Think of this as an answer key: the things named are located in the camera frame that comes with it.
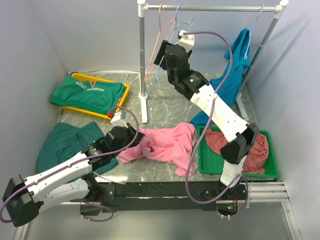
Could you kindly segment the light blue wire hanger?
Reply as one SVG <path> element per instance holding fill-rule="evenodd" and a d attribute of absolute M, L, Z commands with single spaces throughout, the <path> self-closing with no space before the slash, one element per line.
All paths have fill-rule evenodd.
<path fill-rule="evenodd" d="M 178 6 L 177 6 L 177 8 L 176 8 L 176 10 L 175 10 L 174 28 L 173 28 L 173 30 L 170 30 L 171 36 L 170 36 L 169 40 L 166 39 L 166 40 L 168 40 L 169 43 L 172 42 L 173 37 L 174 37 L 175 33 L 178 32 L 178 29 L 180 28 L 180 26 L 186 25 L 186 26 L 188 26 L 188 30 L 187 30 L 187 31 L 190 31 L 191 28 L 193 27 L 194 22 L 195 22 L 195 19 L 192 17 L 192 18 L 190 18 L 190 19 L 188 20 L 188 22 L 180 22 L 180 23 L 178 23 L 178 11 L 180 10 L 181 5 L 182 5 L 182 4 L 179 3 Z M 155 81 L 156 81 L 156 82 L 158 82 L 158 81 L 160 80 L 160 77 L 162 76 L 163 73 L 164 73 L 164 70 L 161 70 L 161 69 L 159 68 L 158 71 L 157 71 L 157 73 L 156 73 L 156 76 L 155 76 Z"/>

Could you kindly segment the pink t shirt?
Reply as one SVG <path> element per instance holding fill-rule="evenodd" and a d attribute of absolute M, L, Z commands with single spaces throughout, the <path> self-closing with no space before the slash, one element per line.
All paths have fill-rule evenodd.
<path fill-rule="evenodd" d="M 140 128 L 144 134 L 135 147 L 122 151 L 118 158 L 124 164 L 142 157 L 157 162 L 166 162 L 177 166 L 175 173 L 185 177 L 193 147 L 196 143 L 197 130 L 191 123 L 181 122 L 173 128 Z"/>

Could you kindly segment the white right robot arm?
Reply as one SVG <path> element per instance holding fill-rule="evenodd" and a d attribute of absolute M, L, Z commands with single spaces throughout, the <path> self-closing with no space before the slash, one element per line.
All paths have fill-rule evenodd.
<path fill-rule="evenodd" d="M 228 200 L 237 192 L 244 161 L 257 138 L 259 128 L 239 117 L 214 91 L 209 81 L 190 68 L 190 52 L 184 46 L 163 40 L 154 64 L 167 72 L 168 82 L 194 105 L 198 106 L 224 134 L 227 144 L 220 150 L 224 166 L 219 195 Z"/>

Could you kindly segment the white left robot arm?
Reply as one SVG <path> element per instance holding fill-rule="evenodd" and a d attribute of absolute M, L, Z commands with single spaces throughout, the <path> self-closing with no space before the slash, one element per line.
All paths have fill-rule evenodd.
<path fill-rule="evenodd" d="M 114 126 L 105 136 L 63 163 L 26 178 L 21 175 L 12 177 L 0 208 L 7 211 L 9 219 L 2 217 L 0 221 L 20 227 L 31 222 L 40 212 L 60 203 L 96 200 L 101 188 L 92 173 L 111 165 L 121 152 L 136 147 L 143 137 L 144 134 L 129 123 Z"/>

